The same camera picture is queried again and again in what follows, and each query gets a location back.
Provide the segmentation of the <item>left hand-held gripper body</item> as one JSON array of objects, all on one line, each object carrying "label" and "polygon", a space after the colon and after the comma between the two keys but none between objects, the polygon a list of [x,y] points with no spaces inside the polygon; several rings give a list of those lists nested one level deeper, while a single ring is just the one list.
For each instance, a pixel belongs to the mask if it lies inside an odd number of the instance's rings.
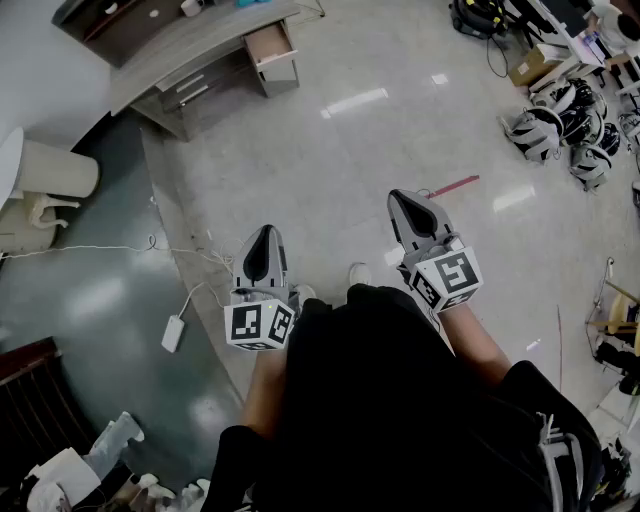
[{"label": "left hand-held gripper body", "polygon": [[232,265],[226,343],[245,351],[281,350],[296,320],[296,291],[281,273],[279,230],[270,224],[245,242]]}]

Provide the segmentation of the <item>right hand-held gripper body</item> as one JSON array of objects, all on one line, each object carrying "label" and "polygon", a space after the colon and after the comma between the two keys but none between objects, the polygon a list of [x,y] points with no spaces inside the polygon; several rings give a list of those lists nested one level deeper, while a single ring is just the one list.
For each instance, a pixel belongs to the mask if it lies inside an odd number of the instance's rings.
[{"label": "right hand-held gripper body", "polygon": [[408,287],[440,313],[467,302],[483,285],[473,249],[465,245],[445,210],[416,192],[394,189],[404,256],[397,265]]}]

